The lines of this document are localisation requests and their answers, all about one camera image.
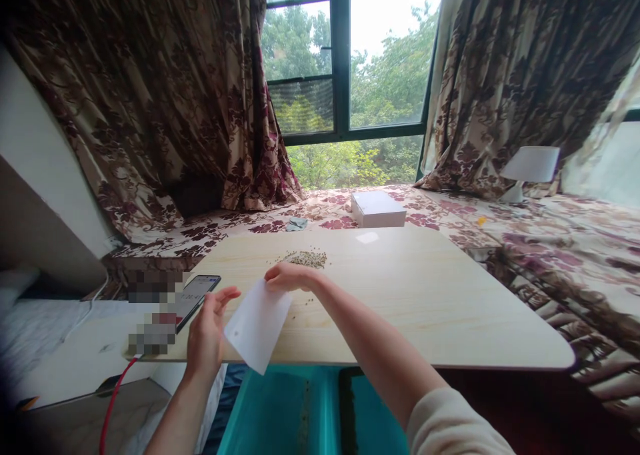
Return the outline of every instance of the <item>white lampshade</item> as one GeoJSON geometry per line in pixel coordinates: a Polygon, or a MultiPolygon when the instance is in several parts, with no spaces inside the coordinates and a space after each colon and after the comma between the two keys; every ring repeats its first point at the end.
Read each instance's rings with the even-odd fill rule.
{"type": "Polygon", "coordinates": [[[500,175],[522,182],[551,182],[559,155],[559,147],[520,147],[500,175]]]}

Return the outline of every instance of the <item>teal container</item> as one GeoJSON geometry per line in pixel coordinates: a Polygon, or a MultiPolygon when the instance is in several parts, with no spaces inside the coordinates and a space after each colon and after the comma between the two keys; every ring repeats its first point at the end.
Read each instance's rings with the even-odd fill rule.
{"type": "MultiPolygon", "coordinates": [[[[220,455],[341,453],[341,367],[269,366],[248,370],[220,443],[220,455]]],[[[408,453],[406,437],[364,376],[351,379],[357,450],[408,453]]]]}

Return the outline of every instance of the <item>phone screen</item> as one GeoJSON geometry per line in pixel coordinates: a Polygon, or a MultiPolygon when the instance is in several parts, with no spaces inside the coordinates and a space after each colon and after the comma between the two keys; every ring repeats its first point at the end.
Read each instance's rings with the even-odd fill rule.
{"type": "Polygon", "coordinates": [[[198,306],[204,301],[205,293],[211,292],[220,282],[219,275],[197,275],[183,289],[182,295],[175,301],[176,332],[187,323],[198,306]]]}

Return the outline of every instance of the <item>person's left hand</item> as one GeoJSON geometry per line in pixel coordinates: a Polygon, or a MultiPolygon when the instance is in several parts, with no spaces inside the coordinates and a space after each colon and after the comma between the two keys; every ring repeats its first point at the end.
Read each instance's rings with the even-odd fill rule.
{"type": "Polygon", "coordinates": [[[189,327],[185,377],[213,384],[222,363],[223,316],[227,303],[238,296],[240,290],[234,286],[205,294],[205,301],[189,327]]]}

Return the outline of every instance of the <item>sleeve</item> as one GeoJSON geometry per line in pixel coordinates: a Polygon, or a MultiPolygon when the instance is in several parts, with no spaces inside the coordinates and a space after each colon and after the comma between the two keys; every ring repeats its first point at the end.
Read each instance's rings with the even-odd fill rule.
{"type": "Polygon", "coordinates": [[[415,405],[407,427],[411,455],[512,454],[507,441],[452,388],[438,388],[415,405]]]}

